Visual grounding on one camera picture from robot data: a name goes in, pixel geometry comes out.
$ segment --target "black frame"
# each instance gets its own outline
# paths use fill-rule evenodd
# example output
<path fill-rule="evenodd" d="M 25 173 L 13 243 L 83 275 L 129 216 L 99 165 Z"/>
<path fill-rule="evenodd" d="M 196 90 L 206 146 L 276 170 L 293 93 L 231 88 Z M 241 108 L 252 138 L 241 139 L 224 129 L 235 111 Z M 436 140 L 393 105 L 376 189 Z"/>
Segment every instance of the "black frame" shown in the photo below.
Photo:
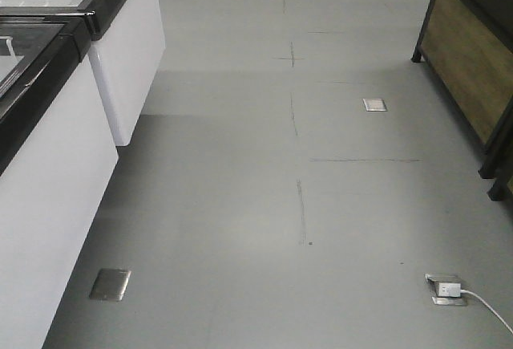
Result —
<path fill-rule="evenodd" d="M 0 18 L 0 23 L 62 27 L 0 99 L 2 174 L 83 60 L 91 36 L 81 18 Z"/>
<path fill-rule="evenodd" d="M 93 41 L 100 40 L 127 0 L 82 0 L 77 7 L 0 7 L 6 17 L 80 17 Z"/>
<path fill-rule="evenodd" d="M 460 1 L 462 1 L 465 6 L 472 11 L 472 13 L 504 44 L 504 46 L 509 49 L 509 51 L 513 52 L 513 35 L 509 34 L 508 30 L 505 30 L 502 26 L 500 26 L 493 19 L 493 17 L 484 11 L 474 0 Z M 434 8 L 435 2 L 436 0 L 430 0 L 430 4 L 426 12 L 426 17 L 424 19 L 424 23 L 422 24 L 422 29 L 418 36 L 418 41 L 415 45 L 411 61 L 414 63 L 420 63 L 421 59 L 424 58 L 428 67 L 445 87 L 445 95 L 450 101 L 450 105 L 455 108 L 455 110 L 459 113 L 458 116 L 460 116 L 460 118 L 467 124 L 467 127 L 471 130 L 474 142 L 478 144 L 484 152 L 484 161 L 483 165 L 479 169 L 479 175 L 482 178 L 493 178 L 497 172 L 497 168 L 503 162 L 505 152 L 511 143 L 511 139 L 513 139 L 513 98 L 510 100 L 506 109 L 503 111 L 503 114 L 495 125 L 490 138 L 485 143 L 483 143 L 449 92 L 447 85 L 438 76 L 436 70 L 429 60 L 429 56 L 421 48 L 422 40 L 426 34 L 426 30 L 430 21 L 430 15 Z"/>

